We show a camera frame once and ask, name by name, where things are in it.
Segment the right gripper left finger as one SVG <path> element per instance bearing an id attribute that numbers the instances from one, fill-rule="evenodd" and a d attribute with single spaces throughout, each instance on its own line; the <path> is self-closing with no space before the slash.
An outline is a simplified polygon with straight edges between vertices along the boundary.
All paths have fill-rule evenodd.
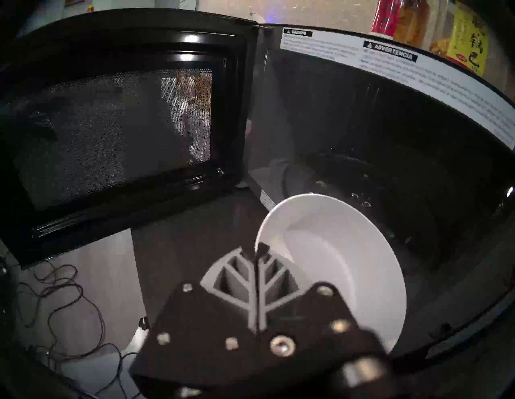
<path id="1" fill-rule="evenodd" d="M 140 390 L 212 390 L 255 373 L 254 265 L 242 248 L 180 283 L 129 373 Z"/>

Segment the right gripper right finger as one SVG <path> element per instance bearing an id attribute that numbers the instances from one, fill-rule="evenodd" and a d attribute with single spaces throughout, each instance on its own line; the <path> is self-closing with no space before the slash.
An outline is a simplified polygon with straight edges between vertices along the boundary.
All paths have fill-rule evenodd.
<path id="1" fill-rule="evenodd" d="M 358 327 L 335 286 L 306 289 L 293 264 L 258 243 L 255 250 L 257 367 L 387 367 L 377 336 Z"/>

